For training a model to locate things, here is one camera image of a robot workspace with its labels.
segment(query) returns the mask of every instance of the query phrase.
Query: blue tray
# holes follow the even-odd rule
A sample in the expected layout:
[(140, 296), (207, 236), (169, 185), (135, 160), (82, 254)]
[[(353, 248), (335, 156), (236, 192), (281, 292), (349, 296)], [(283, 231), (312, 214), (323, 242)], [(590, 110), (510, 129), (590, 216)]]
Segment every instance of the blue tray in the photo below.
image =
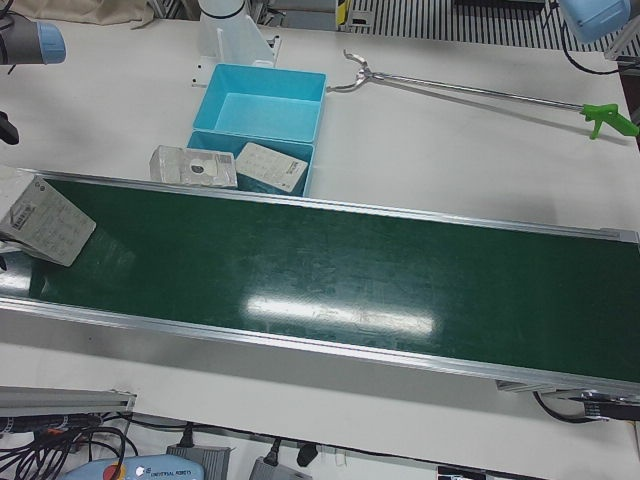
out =
[[(224, 133), (215, 132), (203, 132), (195, 131), (191, 134), (188, 148), (198, 148), (203, 150), (219, 150), (223, 152), (231, 152), (235, 157), (240, 155), (240, 152), (248, 142), (257, 143), (263, 147), (276, 150), (277, 152), (290, 155), (294, 158), (307, 162), (307, 171), (305, 176), (298, 185), (298, 187), (288, 195), (300, 197), (306, 194), (307, 180), (309, 179), (309, 172), (311, 170), (311, 163), (313, 161), (314, 148), (310, 143), (295, 143), (285, 142), (282, 140), (271, 140), (264, 138), (254, 138), (248, 136), (229, 135)], [(267, 191), (265, 189), (258, 189), (256, 185), (249, 182), (242, 182), (238, 177), (239, 190), (260, 192), (260, 193), (278, 193), (274, 191)]]
[(325, 84), (322, 73), (219, 64), (193, 128), (315, 143)]

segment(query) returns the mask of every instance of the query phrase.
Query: table surface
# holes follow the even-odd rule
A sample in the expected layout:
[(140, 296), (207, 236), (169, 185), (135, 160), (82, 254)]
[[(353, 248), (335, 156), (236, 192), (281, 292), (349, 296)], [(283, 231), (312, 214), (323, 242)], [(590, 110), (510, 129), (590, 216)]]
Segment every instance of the table surface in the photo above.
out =
[[(0, 78), (2, 109), (22, 136), (20, 146), (0, 146), (3, 163), (149, 178), (151, 152), (186, 143), (203, 95), (190, 86), (196, 25), (60, 27), (64, 64), (19, 66)], [(624, 104), (616, 77), (578, 73), (558, 52), (279, 33), (280, 67), (324, 71), (332, 84), (353, 78), (355, 64), (341, 58), (348, 48), (392, 73)], [(577, 57), (610, 66), (598, 54)], [(450, 100), (379, 85), (328, 95), (311, 196), (640, 230), (633, 140), (609, 131), (590, 141), (570, 112)], [(19, 365), (3, 369), (3, 384), (129, 390), (153, 414), (547, 478), (640, 472), (627, 424), (564, 425), (529, 396), (485, 380), (6, 312), (0, 319), (0, 361)]]

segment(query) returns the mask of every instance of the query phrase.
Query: conveyor belt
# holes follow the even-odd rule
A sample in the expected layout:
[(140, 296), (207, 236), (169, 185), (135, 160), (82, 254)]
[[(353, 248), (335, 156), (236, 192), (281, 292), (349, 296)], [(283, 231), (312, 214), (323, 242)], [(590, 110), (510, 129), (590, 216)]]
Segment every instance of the conveyor belt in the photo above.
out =
[(50, 181), (98, 228), (70, 268), (6, 255), (0, 309), (640, 393), (637, 236)]
[[(353, 0), (351, 9), (372, 12), (371, 24), (353, 27), (355, 33), (554, 50), (561, 48), (560, 12), (555, 12), (546, 23), (548, 4), (542, 14), (518, 8), (457, 6), (455, 0)], [(611, 34), (583, 45), (570, 35), (568, 46), (573, 51), (604, 52), (615, 37), (616, 34)], [(640, 37), (636, 37), (622, 55), (640, 57)]]

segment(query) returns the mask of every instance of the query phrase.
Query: black connector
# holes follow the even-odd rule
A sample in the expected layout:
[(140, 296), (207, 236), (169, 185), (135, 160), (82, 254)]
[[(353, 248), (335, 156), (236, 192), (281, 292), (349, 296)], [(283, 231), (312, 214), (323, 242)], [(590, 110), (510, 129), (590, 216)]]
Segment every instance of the black connector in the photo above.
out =
[(184, 433), (180, 439), (180, 443), (177, 445), (182, 448), (193, 448), (193, 422), (187, 422), (187, 426), (184, 427)]
[(266, 457), (264, 457), (264, 463), (267, 465), (271, 465), (272, 467), (278, 466), (278, 452), (280, 451), (280, 442), (281, 439), (276, 438), (273, 441), (273, 445), (271, 445), (271, 450)]
[(314, 458), (318, 456), (318, 448), (315, 443), (303, 443), (298, 452), (298, 466), (308, 467)]

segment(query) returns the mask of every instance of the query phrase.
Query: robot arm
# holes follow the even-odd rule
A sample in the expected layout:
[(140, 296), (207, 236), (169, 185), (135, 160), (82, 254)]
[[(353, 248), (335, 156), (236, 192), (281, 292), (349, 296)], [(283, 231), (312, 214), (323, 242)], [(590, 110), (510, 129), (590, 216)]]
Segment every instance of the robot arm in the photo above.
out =
[[(0, 9), (0, 65), (61, 63), (66, 57), (64, 40), (55, 25), (31, 20), (9, 11), (12, 0)], [(19, 141), (18, 130), (0, 112), (0, 140)]]
[(560, 0), (571, 33), (591, 43), (624, 27), (640, 15), (640, 0)]

